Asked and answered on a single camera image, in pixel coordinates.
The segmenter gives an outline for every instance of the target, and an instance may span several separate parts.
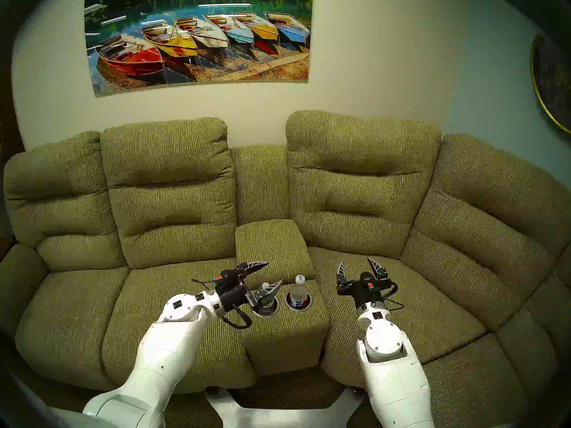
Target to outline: blue boat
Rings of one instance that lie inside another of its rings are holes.
[[[239,43],[254,44],[254,33],[233,15],[205,15],[212,23],[220,27],[227,37]]]
[[[297,19],[288,13],[266,12],[265,18],[290,41],[307,44],[311,32]]]

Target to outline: sofa cushion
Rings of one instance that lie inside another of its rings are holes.
[[[442,142],[401,260],[489,329],[539,285],[571,236],[571,193],[467,135]]]
[[[571,360],[571,292],[554,270],[496,333],[530,402]]]
[[[109,128],[101,151],[132,268],[234,256],[236,184],[224,122],[200,118]]]
[[[0,263],[0,329],[12,339],[24,310],[46,275],[46,264],[26,245],[12,247]]]
[[[238,225],[289,218],[287,149],[233,147],[230,155],[236,167]]]
[[[527,409],[521,383],[492,334],[424,365],[424,372],[439,428],[504,425]]]
[[[126,265],[97,132],[13,156],[4,194],[16,238],[37,249],[50,271]]]
[[[308,245],[398,258],[430,182],[437,128],[304,110],[285,132],[291,218]]]
[[[318,247],[308,248],[317,272],[317,282],[329,310],[329,335],[325,343],[322,367],[337,381],[364,387],[356,341],[365,332],[357,325],[355,302],[350,296],[338,296],[335,274],[344,262],[347,279],[359,278],[370,271],[367,256],[339,253]],[[398,260],[371,256],[382,264],[399,286],[392,297],[405,305],[391,313],[392,321],[410,338],[422,363],[448,354],[485,332],[484,326],[460,308],[421,275]]]
[[[50,273],[24,312],[16,347],[38,374],[110,390],[101,348],[128,267]]]
[[[265,261],[269,265],[246,278],[249,288],[263,282],[285,284],[298,274],[314,279],[315,271],[298,226],[290,219],[252,222],[236,229],[236,259],[239,262]]]
[[[292,285],[284,285],[277,293],[279,309],[270,318],[255,316],[244,307],[253,324],[238,334],[248,357],[259,375],[299,370],[319,363],[327,330],[329,313],[315,280],[306,283],[311,306],[304,312],[290,310],[285,296]]]
[[[163,265],[133,270],[127,278],[109,322],[103,344],[103,363],[118,384],[125,382],[137,357],[137,348],[149,326],[163,311],[169,298],[180,293],[198,294],[200,284],[221,270],[236,267],[234,258]],[[238,320],[233,311],[228,318]],[[221,319],[208,324],[197,357],[175,393],[193,393],[207,386],[240,388],[255,382],[252,365],[238,338],[238,330]]]

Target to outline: gold frame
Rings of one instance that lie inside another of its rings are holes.
[[[535,82],[535,73],[533,72],[533,54],[537,48],[537,44],[539,43],[539,41],[543,40],[543,36],[541,34],[537,34],[535,39],[533,40],[532,43],[532,53],[531,53],[531,57],[530,57],[530,65],[529,68],[531,70],[532,73],[532,83],[533,83],[533,89],[535,90],[535,93],[537,95],[537,99],[539,100],[539,102],[541,103],[541,107],[543,107],[543,110],[545,110],[545,113],[548,114],[548,116],[551,118],[551,120],[557,125],[557,127],[559,127],[561,130],[563,130],[564,132],[567,132],[569,134],[571,134],[571,130],[569,130],[568,128],[562,126],[559,121],[557,119],[555,119],[553,117],[553,115],[551,113],[549,113],[549,110],[547,110],[547,107],[545,107],[545,104],[543,103],[541,96],[539,94],[539,90],[537,89],[537,84]]]

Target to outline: canvas print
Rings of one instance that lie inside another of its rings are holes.
[[[84,14],[97,97],[309,76],[312,0],[85,0]]]

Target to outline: cup holder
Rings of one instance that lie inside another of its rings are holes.
[[[272,317],[277,313],[279,309],[280,309],[280,303],[276,298],[274,298],[273,302],[269,304],[267,307],[261,308],[259,313],[255,312],[254,310],[252,310],[252,312],[254,313],[254,315],[258,317],[265,318],[265,317]]]
[[[311,298],[311,294],[307,295],[307,299],[305,302],[303,302],[302,304],[302,308],[294,308],[294,306],[291,303],[291,298],[290,298],[290,294],[288,293],[287,295],[284,296],[284,301],[286,302],[285,304],[288,306],[288,308],[292,311],[297,311],[297,312],[303,312],[306,311],[309,307],[311,307],[311,304],[313,303],[313,299]]]

